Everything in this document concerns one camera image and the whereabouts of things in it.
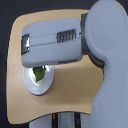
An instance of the white robot part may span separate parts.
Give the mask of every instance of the white robot part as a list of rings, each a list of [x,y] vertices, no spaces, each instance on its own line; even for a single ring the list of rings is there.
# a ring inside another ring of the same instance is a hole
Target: white robot part
[[[32,68],[82,59],[78,18],[41,21],[22,31],[22,64]]]
[[[104,61],[104,81],[92,102],[92,128],[128,128],[128,17],[115,0],[100,0],[85,22],[87,45]]]

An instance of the tan panel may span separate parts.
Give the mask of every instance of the tan panel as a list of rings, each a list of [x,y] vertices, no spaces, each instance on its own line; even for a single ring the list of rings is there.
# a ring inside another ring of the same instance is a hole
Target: tan panel
[[[80,62],[55,66],[52,86],[41,96],[35,96],[27,90],[21,64],[21,31],[26,25],[41,20],[81,18],[81,14],[86,12],[54,10],[16,19],[11,31],[7,63],[7,114],[10,123],[25,123],[60,111],[91,112],[91,102],[102,83],[103,74],[88,56],[84,56]]]

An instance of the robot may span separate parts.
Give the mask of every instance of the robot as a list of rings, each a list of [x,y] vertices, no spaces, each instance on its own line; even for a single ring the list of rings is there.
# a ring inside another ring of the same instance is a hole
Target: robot
[[[128,17],[115,0],[100,0],[82,15],[41,21],[22,31],[22,64],[33,68],[80,61],[103,68],[91,109],[91,128],[128,128]]]

